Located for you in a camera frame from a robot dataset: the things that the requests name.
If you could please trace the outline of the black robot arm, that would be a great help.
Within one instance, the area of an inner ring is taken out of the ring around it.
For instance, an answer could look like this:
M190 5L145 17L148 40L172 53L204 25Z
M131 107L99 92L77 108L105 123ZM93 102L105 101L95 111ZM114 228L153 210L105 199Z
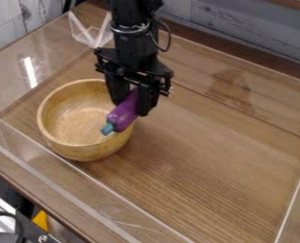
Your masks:
M113 103L119 105L138 88L138 115L145 117L157 106L160 96L169 95L173 70L160 60L168 52L172 32L160 20L162 0L109 0L113 15L110 31L114 48L98 47L95 70L105 75Z

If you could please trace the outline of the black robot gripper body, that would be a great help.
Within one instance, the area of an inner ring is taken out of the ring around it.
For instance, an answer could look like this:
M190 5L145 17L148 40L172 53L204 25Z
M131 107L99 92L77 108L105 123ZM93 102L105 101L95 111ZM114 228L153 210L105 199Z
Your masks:
M114 34L114 47L98 47L95 70L123 77L130 84L157 85L161 95L170 92L173 70L161 62L158 31Z

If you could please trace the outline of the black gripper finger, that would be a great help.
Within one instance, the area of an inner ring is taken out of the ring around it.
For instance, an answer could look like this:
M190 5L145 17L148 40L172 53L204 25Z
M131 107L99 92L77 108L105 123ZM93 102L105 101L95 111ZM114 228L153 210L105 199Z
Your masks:
M138 114L145 117L158 104L161 89L157 85L141 84L138 86Z
M106 74L105 77L113 104L119 105L130 93L130 83L123 77L113 74Z

